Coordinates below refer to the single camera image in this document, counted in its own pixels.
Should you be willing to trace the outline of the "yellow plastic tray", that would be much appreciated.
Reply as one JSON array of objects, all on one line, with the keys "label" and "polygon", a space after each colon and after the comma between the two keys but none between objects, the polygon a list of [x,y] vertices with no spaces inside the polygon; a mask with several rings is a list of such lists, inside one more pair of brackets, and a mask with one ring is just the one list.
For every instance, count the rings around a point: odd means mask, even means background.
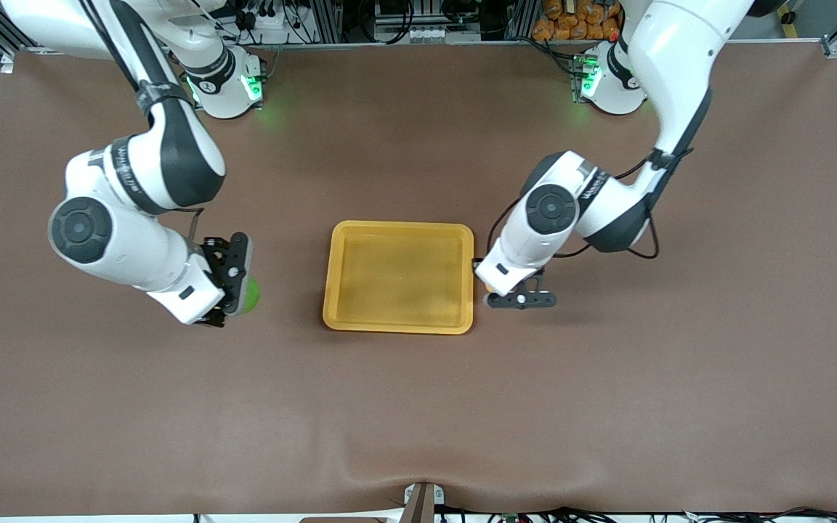
[{"label": "yellow plastic tray", "polygon": [[474,233],[461,223],[343,221],[330,238],[323,323],[461,335],[474,324]]}]

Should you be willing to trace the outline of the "brown table cover mat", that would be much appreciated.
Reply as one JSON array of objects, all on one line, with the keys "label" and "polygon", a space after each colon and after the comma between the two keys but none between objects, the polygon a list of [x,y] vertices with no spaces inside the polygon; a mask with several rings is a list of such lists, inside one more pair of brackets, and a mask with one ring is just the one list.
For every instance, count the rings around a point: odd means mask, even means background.
[{"label": "brown table cover mat", "polygon": [[837,60],[728,44],[655,209],[660,255],[556,259],[544,310],[329,330],[342,221],[463,223],[478,249],[545,155],[613,174],[653,110],[572,103],[528,46],[282,53],[200,235],[247,232],[255,311],[182,325],[47,242],[76,153],[145,122],[112,63],[0,74],[0,516],[359,512],[413,482],[472,511],[837,510]]}]

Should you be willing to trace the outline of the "white power strip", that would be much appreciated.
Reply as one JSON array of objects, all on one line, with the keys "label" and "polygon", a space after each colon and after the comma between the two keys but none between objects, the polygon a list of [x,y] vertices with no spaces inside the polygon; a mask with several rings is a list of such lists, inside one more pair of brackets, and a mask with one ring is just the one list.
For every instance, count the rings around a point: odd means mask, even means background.
[{"label": "white power strip", "polygon": [[286,25],[285,7],[277,0],[260,0],[255,4],[245,4],[236,11],[235,23],[240,30],[281,31]]}]

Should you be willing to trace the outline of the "black electronics rack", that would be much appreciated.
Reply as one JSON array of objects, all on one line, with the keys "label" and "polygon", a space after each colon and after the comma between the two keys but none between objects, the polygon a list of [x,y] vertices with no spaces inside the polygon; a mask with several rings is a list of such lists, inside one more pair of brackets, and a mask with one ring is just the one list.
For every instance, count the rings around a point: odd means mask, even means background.
[{"label": "black electronics rack", "polygon": [[360,28],[385,44],[479,41],[481,0],[362,0]]}]

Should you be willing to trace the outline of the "orange bagged goods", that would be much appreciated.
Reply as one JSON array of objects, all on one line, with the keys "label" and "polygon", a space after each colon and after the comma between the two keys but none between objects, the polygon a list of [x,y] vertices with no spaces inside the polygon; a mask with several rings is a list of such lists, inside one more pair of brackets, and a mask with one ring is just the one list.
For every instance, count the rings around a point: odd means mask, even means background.
[{"label": "orange bagged goods", "polygon": [[623,26],[619,0],[541,0],[541,14],[535,20],[531,39],[615,42]]}]

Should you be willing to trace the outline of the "metal table edge bracket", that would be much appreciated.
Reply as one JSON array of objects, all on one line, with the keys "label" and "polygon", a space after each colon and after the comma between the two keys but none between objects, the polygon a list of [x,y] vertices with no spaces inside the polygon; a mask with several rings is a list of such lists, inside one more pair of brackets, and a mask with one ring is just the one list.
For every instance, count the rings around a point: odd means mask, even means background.
[{"label": "metal table edge bracket", "polygon": [[404,490],[405,507],[398,523],[436,523],[436,507],[444,506],[444,489],[429,482],[416,482]]}]

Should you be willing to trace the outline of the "aluminium frame post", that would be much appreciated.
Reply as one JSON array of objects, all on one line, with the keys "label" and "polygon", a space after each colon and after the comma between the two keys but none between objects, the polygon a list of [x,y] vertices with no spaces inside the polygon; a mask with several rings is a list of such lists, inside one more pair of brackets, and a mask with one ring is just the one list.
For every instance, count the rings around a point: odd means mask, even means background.
[{"label": "aluminium frame post", "polygon": [[344,0],[308,0],[321,44],[339,44],[343,33]]},{"label": "aluminium frame post", "polygon": [[507,0],[509,19],[504,32],[506,39],[532,38],[535,23],[541,17],[542,0]]}]

